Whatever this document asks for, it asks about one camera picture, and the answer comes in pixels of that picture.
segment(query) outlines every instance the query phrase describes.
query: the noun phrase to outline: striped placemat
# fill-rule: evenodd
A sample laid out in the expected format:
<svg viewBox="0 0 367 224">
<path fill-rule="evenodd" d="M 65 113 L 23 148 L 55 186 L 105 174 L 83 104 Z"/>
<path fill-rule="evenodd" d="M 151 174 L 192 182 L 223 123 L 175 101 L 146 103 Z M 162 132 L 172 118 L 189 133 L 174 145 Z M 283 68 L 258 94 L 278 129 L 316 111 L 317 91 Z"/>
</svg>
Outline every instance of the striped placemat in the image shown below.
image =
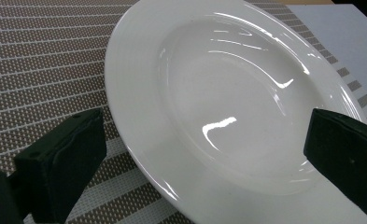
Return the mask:
<svg viewBox="0 0 367 224">
<path fill-rule="evenodd" d="M 107 107 L 107 41 L 136 0 L 0 0 L 0 170 L 77 112 L 105 111 L 107 157 L 71 212 L 69 223 L 191 223 L 141 174 Z M 282 20 L 333 64 L 367 107 L 367 93 L 284 5 L 248 0 Z M 29 216 L 26 223 L 33 223 Z"/>
</svg>

